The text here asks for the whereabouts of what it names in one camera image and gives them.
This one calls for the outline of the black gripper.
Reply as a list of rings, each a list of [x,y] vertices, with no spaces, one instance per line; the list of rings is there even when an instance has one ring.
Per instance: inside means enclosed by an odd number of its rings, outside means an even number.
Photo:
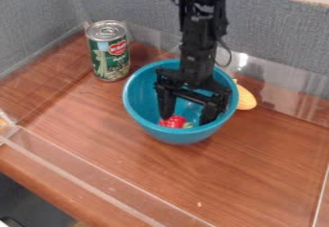
[[[178,97],[205,105],[200,118],[201,125],[213,122],[218,114],[226,111],[232,90],[214,79],[214,75],[200,85],[190,85],[177,69],[157,67],[156,74],[154,89],[164,119],[169,119],[174,114]]]

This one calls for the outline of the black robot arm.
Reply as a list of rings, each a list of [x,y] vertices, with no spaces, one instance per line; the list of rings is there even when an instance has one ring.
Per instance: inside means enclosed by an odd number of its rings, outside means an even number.
[[[230,90],[214,80],[217,48],[226,35],[226,0],[173,0],[180,7],[181,62],[177,69],[156,69],[158,109],[168,119],[184,98],[204,106],[202,125],[226,111]]]

